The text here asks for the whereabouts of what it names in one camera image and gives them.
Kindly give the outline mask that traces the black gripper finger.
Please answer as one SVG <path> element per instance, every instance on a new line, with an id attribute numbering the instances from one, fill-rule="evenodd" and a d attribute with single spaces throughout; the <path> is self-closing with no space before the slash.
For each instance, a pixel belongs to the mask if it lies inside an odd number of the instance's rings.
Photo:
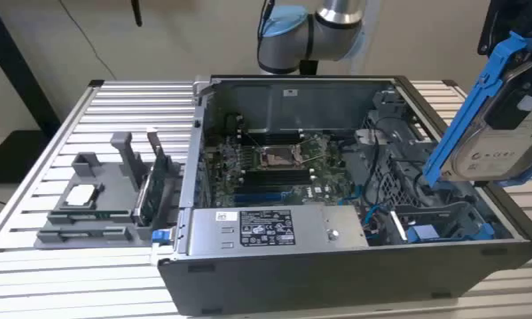
<path id="1" fill-rule="evenodd" d="M 529 113 L 518 108 L 518 104 L 532 87 L 531 69 L 532 61 L 529 60 L 505 74 L 502 88 L 486 114 L 486 123 L 494 130 L 517 129 Z"/>

